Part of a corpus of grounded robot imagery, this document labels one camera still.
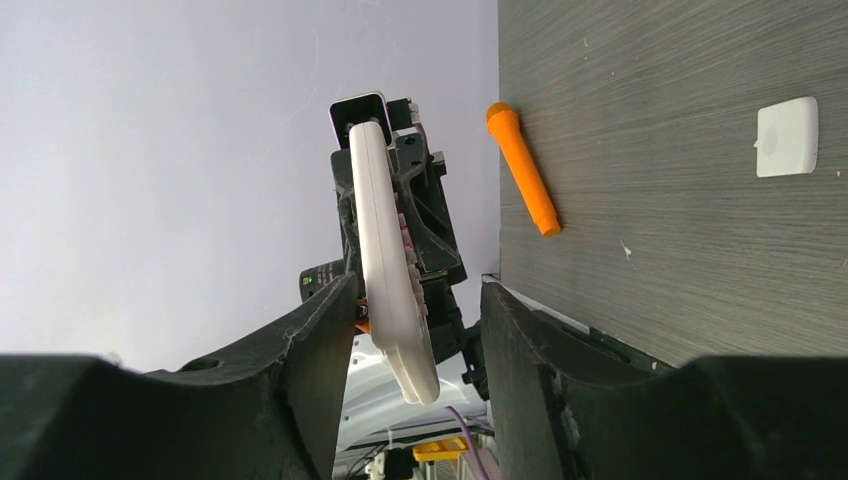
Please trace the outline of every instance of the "white eraser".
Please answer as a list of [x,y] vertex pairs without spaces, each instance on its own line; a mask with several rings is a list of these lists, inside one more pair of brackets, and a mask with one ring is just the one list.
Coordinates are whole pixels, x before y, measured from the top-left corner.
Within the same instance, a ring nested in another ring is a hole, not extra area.
[[757,176],[812,173],[819,150],[819,108],[813,97],[761,108],[757,113]]

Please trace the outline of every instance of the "white backdrop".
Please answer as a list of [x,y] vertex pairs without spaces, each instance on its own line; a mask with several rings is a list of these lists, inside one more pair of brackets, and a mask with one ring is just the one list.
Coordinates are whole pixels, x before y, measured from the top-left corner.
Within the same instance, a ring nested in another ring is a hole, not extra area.
[[381,90],[444,150],[470,280],[498,257],[495,2],[0,1],[0,350],[175,369],[341,256],[326,114]]

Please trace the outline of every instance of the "purple cable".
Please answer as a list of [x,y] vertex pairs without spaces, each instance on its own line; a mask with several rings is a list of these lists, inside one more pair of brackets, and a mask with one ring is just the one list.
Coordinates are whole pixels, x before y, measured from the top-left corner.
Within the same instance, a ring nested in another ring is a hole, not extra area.
[[451,412],[453,418],[459,423],[459,428],[462,430],[462,434],[465,435],[465,440],[468,441],[468,446],[471,448],[471,456],[474,457],[474,466],[476,467],[477,475],[482,480],[489,480],[489,474],[486,472],[486,467],[483,466],[483,460],[480,459],[480,452],[477,451],[477,444],[474,443],[474,437],[471,436],[471,430],[468,429],[465,419],[453,407],[445,407],[445,410]]

